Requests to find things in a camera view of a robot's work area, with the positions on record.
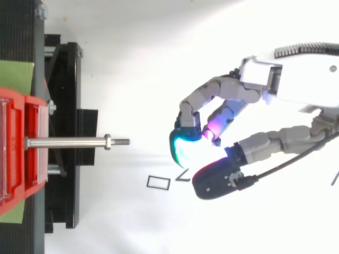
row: white background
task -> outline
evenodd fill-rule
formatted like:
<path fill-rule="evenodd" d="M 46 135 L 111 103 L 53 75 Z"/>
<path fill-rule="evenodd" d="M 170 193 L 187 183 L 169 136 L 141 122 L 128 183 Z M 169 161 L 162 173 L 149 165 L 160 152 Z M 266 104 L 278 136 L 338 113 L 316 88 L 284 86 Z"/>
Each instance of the white background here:
<path fill-rule="evenodd" d="M 99 110 L 97 135 L 131 139 L 130 146 L 97 149 L 95 166 L 81 169 L 80 223 L 73 230 L 55 224 L 46 253 L 339 253 L 339 184 L 330 186 L 339 170 L 337 141 L 213 201 L 174 181 L 182 169 L 168 144 L 179 102 L 243 57 L 295 42 L 338 42 L 336 1 L 45 3 L 46 33 L 84 49 L 82 108 Z M 201 111 L 203 124 L 217 106 Z M 234 121 L 223 145 L 311 118 L 260 102 Z M 289 158 L 275 155 L 243 170 L 258 174 Z M 146 188 L 148 175 L 171 178 L 170 190 Z"/>

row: black line mark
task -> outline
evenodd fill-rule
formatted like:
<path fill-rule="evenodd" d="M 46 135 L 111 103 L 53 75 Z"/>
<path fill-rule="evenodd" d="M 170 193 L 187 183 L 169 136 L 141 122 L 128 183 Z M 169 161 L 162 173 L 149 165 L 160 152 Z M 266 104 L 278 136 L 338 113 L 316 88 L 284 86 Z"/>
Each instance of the black line mark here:
<path fill-rule="evenodd" d="M 178 182 L 189 182 L 191 180 L 190 178 L 189 179 L 181 178 L 187 171 L 188 169 L 182 172 L 175 180 Z"/>

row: red plastic bin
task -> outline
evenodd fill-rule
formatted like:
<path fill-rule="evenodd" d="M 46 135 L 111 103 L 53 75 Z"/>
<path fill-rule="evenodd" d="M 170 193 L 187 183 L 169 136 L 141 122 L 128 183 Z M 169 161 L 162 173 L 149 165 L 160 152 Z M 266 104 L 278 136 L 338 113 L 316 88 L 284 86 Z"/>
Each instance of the red plastic bin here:
<path fill-rule="evenodd" d="M 25 151 L 25 135 L 48 135 L 46 102 L 0 88 L 0 215 L 36 193 L 47 180 L 47 151 Z"/>

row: green tape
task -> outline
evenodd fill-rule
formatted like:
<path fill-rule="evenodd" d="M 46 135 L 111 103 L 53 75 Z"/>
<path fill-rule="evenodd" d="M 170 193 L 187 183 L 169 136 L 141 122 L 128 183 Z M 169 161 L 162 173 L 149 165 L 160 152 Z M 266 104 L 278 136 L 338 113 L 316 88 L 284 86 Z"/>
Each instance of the green tape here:
<path fill-rule="evenodd" d="M 15 90 L 21 94 L 31 94 L 34 63 L 0 61 L 0 87 Z M 0 216 L 0 223 L 22 223 L 25 200 L 15 208 Z"/>
<path fill-rule="evenodd" d="M 0 87 L 31 94 L 34 63 L 0 61 Z"/>
<path fill-rule="evenodd" d="M 15 208 L 0 216 L 0 223 L 22 223 L 25 200 L 21 200 Z"/>

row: screw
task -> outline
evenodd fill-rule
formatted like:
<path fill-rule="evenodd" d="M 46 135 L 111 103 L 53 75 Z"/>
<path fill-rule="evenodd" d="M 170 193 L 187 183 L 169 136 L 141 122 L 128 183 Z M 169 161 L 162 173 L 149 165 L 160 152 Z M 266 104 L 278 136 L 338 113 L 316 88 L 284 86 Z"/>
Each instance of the screw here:
<path fill-rule="evenodd" d="M 35 10 L 35 15 L 41 20 L 46 20 L 48 17 L 47 5 L 39 4 L 38 8 Z"/>
<path fill-rule="evenodd" d="M 48 102 L 48 113 L 49 113 L 50 115 L 53 115 L 55 110 L 57 110 L 57 106 L 54 105 L 54 102 L 53 102 L 52 100 L 50 100 L 50 101 Z"/>
<path fill-rule="evenodd" d="M 83 49 L 78 49 L 78 57 L 84 58 L 84 50 Z"/>
<path fill-rule="evenodd" d="M 337 67 L 335 65 L 332 65 L 330 68 L 329 68 L 330 72 L 336 72 L 337 71 Z"/>

